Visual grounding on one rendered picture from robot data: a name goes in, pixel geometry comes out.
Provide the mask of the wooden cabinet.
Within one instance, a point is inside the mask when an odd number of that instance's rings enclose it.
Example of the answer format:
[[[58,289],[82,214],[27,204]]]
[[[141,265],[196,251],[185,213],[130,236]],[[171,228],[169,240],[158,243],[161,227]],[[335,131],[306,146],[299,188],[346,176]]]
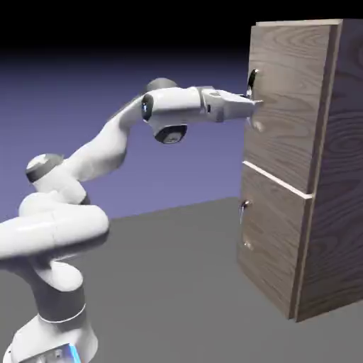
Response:
[[[313,198],[299,248],[290,318],[298,322],[363,300],[363,20],[253,27],[315,25],[334,26],[335,39],[315,130]]]

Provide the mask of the long curved metal handle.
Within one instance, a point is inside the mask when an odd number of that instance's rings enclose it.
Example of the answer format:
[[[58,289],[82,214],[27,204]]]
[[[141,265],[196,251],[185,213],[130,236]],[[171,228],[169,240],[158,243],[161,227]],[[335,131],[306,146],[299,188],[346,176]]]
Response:
[[[248,81],[247,81],[247,90],[246,90],[246,95],[245,97],[247,99],[249,99],[250,101],[253,102],[254,104],[254,108],[253,108],[253,111],[252,113],[247,117],[247,122],[249,123],[249,125],[254,129],[256,130],[257,132],[261,132],[262,131],[262,124],[258,121],[254,121],[253,120],[253,115],[256,113],[256,111],[258,111],[262,105],[260,107],[256,107],[255,106],[255,101],[258,101],[258,100],[254,100],[252,97],[253,97],[253,94],[254,94],[254,85],[255,85],[255,81],[256,81],[256,78],[257,78],[257,75],[259,74],[259,70],[258,69],[253,69],[251,72],[250,72],[250,75],[248,77]]]

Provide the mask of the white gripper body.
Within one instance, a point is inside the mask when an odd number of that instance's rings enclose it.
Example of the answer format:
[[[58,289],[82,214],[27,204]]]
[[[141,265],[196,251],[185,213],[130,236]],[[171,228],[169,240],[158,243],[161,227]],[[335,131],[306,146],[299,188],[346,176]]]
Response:
[[[217,110],[217,121],[250,118],[257,108],[257,102],[240,94],[219,91],[220,104]]]

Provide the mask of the large wooden cabinet door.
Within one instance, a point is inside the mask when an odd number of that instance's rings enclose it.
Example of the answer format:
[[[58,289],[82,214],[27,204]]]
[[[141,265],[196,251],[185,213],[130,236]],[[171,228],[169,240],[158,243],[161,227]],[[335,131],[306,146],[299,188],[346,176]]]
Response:
[[[315,130],[325,99],[334,26],[255,26],[249,69],[258,73],[252,98],[263,103],[245,127],[245,159],[311,192]]]

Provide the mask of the small wooden cabinet door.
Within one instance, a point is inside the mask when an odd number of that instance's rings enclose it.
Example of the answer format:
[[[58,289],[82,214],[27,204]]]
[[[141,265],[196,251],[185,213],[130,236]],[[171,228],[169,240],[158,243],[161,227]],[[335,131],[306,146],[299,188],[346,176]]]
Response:
[[[299,248],[312,198],[251,162],[242,163],[240,203],[251,201],[243,222],[253,250],[240,238],[238,263],[286,318],[294,314]]]

